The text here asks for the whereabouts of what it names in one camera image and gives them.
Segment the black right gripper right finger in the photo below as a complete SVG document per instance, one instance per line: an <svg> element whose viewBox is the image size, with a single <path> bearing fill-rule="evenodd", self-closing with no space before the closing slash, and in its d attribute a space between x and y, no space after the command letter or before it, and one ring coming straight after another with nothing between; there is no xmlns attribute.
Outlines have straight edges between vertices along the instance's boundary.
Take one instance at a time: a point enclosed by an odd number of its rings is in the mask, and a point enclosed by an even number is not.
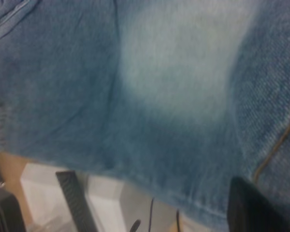
<svg viewBox="0 0 290 232"><path fill-rule="evenodd" d="M230 232L290 232L290 224L241 177L231 180L227 222Z"/></svg>

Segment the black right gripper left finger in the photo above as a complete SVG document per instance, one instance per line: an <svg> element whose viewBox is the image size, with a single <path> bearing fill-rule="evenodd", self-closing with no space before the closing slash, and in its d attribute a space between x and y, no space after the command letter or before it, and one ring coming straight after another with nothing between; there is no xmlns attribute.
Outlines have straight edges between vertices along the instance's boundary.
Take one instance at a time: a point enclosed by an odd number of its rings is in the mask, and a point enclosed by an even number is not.
<svg viewBox="0 0 290 232"><path fill-rule="evenodd" d="M59 171L55 173L61 187L69 211L78 232L96 232L90 208L85 193L78 181L75 171Z"/></svg>

